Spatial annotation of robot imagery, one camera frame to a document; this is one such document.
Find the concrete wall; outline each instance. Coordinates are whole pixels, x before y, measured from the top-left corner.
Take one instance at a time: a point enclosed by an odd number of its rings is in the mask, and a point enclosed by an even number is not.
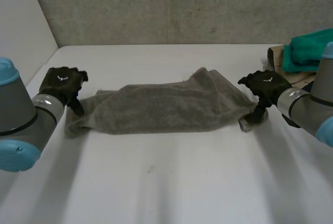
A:
[[[0,56],[27,84],[58,49],[37,0],[0,0]]]
[[[333,27],[333,0],[39,0],[59,46],[287,43]]]

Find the black band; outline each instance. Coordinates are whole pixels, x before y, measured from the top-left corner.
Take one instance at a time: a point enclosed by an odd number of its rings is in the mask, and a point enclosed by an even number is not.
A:
[[[311,95],[311,99],[317,103],[320,103],[320,104],[323,104],[325,106],[330,106],[330,107],[333,107],[333,103],[332,102],[328,102],[326,100],[323,100],[323,99],[319,99],[319,98],[316,98],[315,96]]]
[[[290,105],[290,107],[289,107],[289,111],[288,111],[288,115],[289,115],[289,118],[292,120],[292,118],[291,118],[291,110],[292,110],[292,107],[295,105],[295,103],[297,103],[297,101],[298,100],[300,100],[301,98],[304,98],[305,96],[310,96],[311,94],[302,94],[302,95],[300,95],[297,99],[295,99],[292,103],[291,103],[291,105]]]
[[[36,111],[35,116],[30,121],[28,121],[26,124],[23,124],[22,126],[17,127],[15,129],[11,129],[11,130],[8,130],[8,131],[0,132],[0,137],[1,136],[12,135],[12,134],[14,134],[16,132],[22,131],[22,130],[30,127],[34,122],[36,122],[37,118],[38,118],[38,114],[37,114],[37,111]]]
[[[57,119],[56,119],[56,117],[52,114],[51,111],[49,111],[48,109],[43,108],[43,107],[39,107],[39,106],[35,106],[35,107],[36,107],[37,109],[41,110],[41,111],[45,111],[46,113],[48,113],[48,114],[53,118],[54,122],[55,122],[56,125],[57,125]]]

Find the table surface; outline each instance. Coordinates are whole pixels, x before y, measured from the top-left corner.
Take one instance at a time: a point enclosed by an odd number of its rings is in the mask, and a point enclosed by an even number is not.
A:
[[[50,67],[86,70],[80,98],[127,84],[261,70],[269,45],[71,46]],[[65,116],[27,172],[0,173],[0,223],[332,223],[333,149],[289,127],[276,108],[249,133],[238,123],[208,133],[63,134]]]

